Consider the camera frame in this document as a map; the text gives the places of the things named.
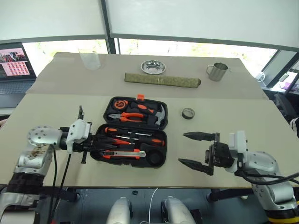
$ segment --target open toolbox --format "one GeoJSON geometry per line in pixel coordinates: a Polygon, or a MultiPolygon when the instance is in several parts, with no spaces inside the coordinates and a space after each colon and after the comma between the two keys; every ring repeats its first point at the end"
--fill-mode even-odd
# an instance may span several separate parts
{"type": "Polygon", "coordinates": [[[130,97],[114,97],[104,113],[91,151],[92,158],[133,167],[162,166],[167,153],[167,105],[164,102],[130,97]]]}

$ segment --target black cable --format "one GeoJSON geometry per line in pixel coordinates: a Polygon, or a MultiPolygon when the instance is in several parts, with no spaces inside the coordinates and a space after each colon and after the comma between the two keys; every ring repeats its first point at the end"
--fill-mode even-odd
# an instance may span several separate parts
{"type": "Polygon", "coordinates": [[[52,221],[53,218],[54,218],[55,211],[56,211],[56,208],[57,208],[57,206],[58,206],[59,196],[60,196],[60,194],[61,194],[62,187],[63,187],[63,185],[64,185],[64,180],[65,180],[65,177],[66,177],[67,169],[68,169],[69,164],[70,164],[70,160],[71,160],[71,154],[69,154],[69,157],[68,157],[67,162],[66,162],[66,166],[65,166],[65,169],[64,169],[64,175],[63,175],[63,177],[62,177],[61,184],[60,184],[60,188],[59,188],[59,192],[58,192],[58,195],[57,195],[57,199],[56,199],[56,201],[55,201],[54,208],[53,208],[53,211],[52,211],[51,221],[52,221]]]}
{"type": "Polygon", "coordinates": [[[47,224],[51,223],[52,207],[53,207],[54,193],[55,193],[55,184],[56,184],[56,178],[57,178],[57,158],[56,158],[55,150],[53,151],[53,155],[54,155],[54,167],[55,168],[54,168],[54,179],[53,179],[53,184],[52,184],[53,191],[52,191],[51,200],[50,200],[47,224]]]}
{"type": "MultiPolygon", "coordinates": [[[[247,177],[248,177],[248,176],[252,176],[252,177],[270,177],[270,178],[277,178],[277,179],[284,178],[283,176],[268,175],[268,174],[266,174],[266,175],[262,175],[262,174],[249,174],[249,173],[246,173],[246,172],[244,172],[244,174],[245,174],[247,177]]],[[[289,180],[289,181],[291,181],[291,182],[296,183],[296,184],[299,185],[299,181],[296,181],[295,179],[291,179],[291,180],[289,180]]]]}
{"type": "Polygon", "coordinates": [[[283,183],[285,181],[289,181],[291,179],[294,179],[296,177],[299,176],[299,173],[294,173],[292,175],[289,175],[289,176],[285,176],[283,178],[280,178],[278,180],[274,180],[274,181],[254,181],[250,178],[248,178],[244,171],[239,171],[238,174],[243,177],[244,180],[248,181],[249,183],[252,183],[252,184],[257,184],[257,185],[273,185],[273,184],[278,184],[278,183],[283,183]]]}

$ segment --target floor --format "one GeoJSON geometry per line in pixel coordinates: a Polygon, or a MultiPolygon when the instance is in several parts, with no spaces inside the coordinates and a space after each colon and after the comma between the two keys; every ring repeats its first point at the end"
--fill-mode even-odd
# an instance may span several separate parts
{"type": "MultiPolygon", "coordinates": [[[[148,221],[149,206],[155,189],[78,189],[81,198],[76,203],[60,201],[55,220],[74,224],[104,224],[114,202],[121,196],[127,197],[133,208],[131,224],[148,221]]],[[[214,203],[206,200],[209,189],[158,189],[151,206],[151,222],[161,223],[160,203],[168,196],[180,199],[189,209],[199,209],[204,224],[261,224],[267,217],[254,195],[248,199],[226,199],[214,203]]],[[[49,199],[40,201],[37,210],[41,224],[46,223],[49,199]]]]}

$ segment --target cup handle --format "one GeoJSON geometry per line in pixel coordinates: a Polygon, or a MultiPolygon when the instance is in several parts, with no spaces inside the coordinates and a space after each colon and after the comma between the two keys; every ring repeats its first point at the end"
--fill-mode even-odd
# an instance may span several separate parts
{"type": "Polygon", "coordinates": [[[209,64],[209,65],[207,66],[207,68],[206,68],[206,72],[207,72],[207,70],[208,70],[210,67],[213,67],[213,66],[214,66],[213,64],[209,64]]]}

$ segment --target stainless steel bowl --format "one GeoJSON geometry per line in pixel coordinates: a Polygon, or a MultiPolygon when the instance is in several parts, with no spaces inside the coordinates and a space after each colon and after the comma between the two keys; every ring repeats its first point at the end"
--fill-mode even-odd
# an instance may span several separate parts
{"type": "Polygon", "coordinates": [[[150,75],[160,75],[165,71],[163,62],[157,60],[148,60],[141,63],[141,69],[150,75]]]}

